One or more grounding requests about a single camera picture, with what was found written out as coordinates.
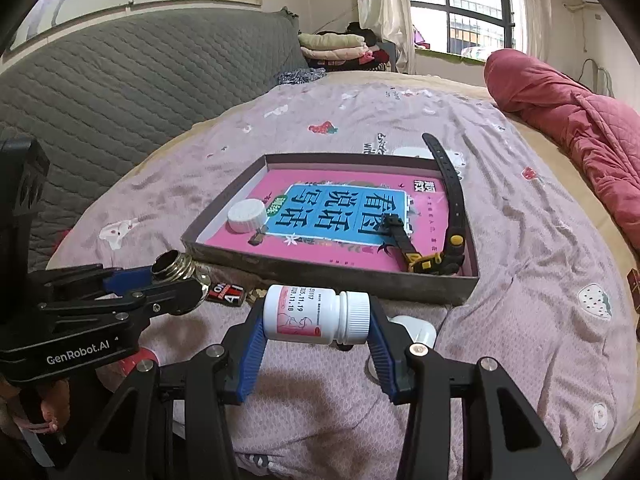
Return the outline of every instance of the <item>blue gripper pad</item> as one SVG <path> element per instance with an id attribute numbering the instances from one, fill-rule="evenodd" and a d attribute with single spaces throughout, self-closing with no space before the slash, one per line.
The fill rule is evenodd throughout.
<path id="1" fill-rule="evenodd" d="M 151 267 L 116 270 L 110 277 L 102 280 L 106 292 L 124 296 L 131 290 L 151 285 Z"/>
<path id="2" fill-rule="evenodd" d="M 262 316 L 260 316 L 255 323 L 249 337 L 248 345 L 244 349 L 238 366 L 239 377 L 238 389 L 236 391 L 240 402 L 244 402 L 247 396 L 254 390 L 266 346 L 267 337 L 264 335 L 264 321 L 262 320 Z"/>
<path id="3" fill-rule="evenodd" d="M 398 398 L 395 365 L 375 316 L 371 316 L 369 320 L 367 344 L 369 345 L 373 365 L 376 367 L 380 387 L 389 396 L 391 402 L 395 402 Z"/>

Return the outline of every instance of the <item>open box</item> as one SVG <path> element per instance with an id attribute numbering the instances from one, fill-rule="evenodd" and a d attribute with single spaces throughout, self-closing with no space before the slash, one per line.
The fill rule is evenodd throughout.
<path id="1" fill-rule="evenodd" d="M 391 212 L 393 207 L 421 253 L 442 250 L 448 206 L 440 177 L 436 162 L 424 158 L 265 155 L 198 215 L 182 242 L 196 260 L 279 283 L 460 305 L 479 279 L 468 221 L 465 262 L 452 276 L 401 270 L 399 251 L 375 231 L 379 215 L 374 213 Z M 239 235 L 229 229 L 226 216 L 231 206 L 246 198 L 262 200 L 269 220 L 264 228 Z"/>

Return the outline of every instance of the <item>green label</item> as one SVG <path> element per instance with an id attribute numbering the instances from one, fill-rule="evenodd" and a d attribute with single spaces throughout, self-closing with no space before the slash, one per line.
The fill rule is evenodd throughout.
<path id="1" fill-rule="evenodd" d="M 269 204 L 267 208 L 267 216 L 275 216 L 280 211 L 282 204 L 287 201 L 287 195 L 278 195 L 273 201 Z"/>

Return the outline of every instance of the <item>stack of folded blankets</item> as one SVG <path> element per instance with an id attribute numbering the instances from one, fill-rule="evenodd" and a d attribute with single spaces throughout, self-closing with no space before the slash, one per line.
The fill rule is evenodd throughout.
<path id="1" fill-rule="evenodd" d="M 300 34 L 298 41 L 306 63 L 311 68 L 324 68 L 328 72 L 378 70 L 389 61 L 389 54 L 373 41 L 367 46 L 365 38 L 357 34 Z"/>

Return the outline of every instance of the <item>window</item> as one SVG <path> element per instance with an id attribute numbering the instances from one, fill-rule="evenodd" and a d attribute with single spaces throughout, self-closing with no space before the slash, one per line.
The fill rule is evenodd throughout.
<path id="1" fill-rule="evenodd" d="M 485 59 L 514 46 L 511 0 L 411 0 L 411 7 L 415 43 L 431 50 L 469 55 L 483 47 Z"/>

